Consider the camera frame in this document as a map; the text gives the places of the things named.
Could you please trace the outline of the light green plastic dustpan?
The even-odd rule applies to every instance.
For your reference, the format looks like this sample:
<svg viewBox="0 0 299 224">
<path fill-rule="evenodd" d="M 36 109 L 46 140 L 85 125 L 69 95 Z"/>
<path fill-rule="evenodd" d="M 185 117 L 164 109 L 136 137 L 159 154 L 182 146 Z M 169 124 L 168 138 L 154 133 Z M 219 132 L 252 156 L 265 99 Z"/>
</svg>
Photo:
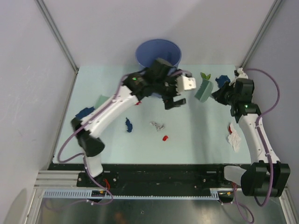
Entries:
<svg viewBox="0 0 299 224">
<path fill-rule="evenodd" d="M 104 95 L 100 95 L 99 98 L 97 99 L 94 108 L 97 109 L 99 108 L 102 104 L 104 104 L 107 100 L 109 99 L 109 97 L 104 96 Z"/>
</svg>

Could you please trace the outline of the light green hand brush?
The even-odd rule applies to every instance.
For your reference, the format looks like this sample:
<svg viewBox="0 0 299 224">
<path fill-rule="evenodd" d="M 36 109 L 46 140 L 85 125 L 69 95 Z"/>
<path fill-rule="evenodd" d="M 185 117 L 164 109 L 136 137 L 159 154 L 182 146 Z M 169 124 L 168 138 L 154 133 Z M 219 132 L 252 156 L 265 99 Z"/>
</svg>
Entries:
<svg viewBox="0 0 299 224">
<path fill-rule="evenodd" d="M 195 98 L 202 103 L 206 102 L 211 96 L 213 88 L 214 84 L 211 81 L 203 79 L 199 89 L 195 94 Z"/>
</svg>

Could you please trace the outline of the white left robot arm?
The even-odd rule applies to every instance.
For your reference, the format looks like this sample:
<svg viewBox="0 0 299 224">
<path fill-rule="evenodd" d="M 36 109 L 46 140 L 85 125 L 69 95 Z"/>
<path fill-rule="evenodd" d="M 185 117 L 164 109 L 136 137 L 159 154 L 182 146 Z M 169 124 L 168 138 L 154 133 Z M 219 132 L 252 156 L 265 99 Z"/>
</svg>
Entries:
<svg viewBox="0 0 299 224">
<path fill-rule="evenodd" d="M 162 97 L 166 110 L 186 104 L 185 98 L 178 101 L 174 98 L 184 91 L 194 89 L 196 82 L 191 73 L 183 70 L 170 73 L 171 69 L 172 65 L 159 58 L 149 68 L 124 75 L 116 93 L 107 102 L 84 118 L 74 118 L 71 121 L 78 143 L 83 149 L 87 181 L 92 186 L 97 187 L 103 182 L 100 154 L 105 144 L 100 135 L 114 119 L 152 94 Z"/>
</svg>

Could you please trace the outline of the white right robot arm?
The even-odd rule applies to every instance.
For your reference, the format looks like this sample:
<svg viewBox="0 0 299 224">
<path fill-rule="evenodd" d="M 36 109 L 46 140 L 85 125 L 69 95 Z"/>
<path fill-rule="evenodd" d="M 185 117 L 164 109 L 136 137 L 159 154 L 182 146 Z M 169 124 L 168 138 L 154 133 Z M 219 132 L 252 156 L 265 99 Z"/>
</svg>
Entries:
<svg viewBox="0 0 299 224">
<path fill-rule="evenodd" d="M 253 92 L 253 80 L 239 78 L 212 93 L 218 103 L 231 107 L 231 116 L 242 130 L 251 159 L 248 167 L 225 166 L 224 171 L 216 174 L 215 181 L 220 187 L 234 182 L 245 196 L 280 197 L 291 170 L 288 164 L 280 162 L 270 145 L 260 109 L 252 102 Z"/>
</svg>

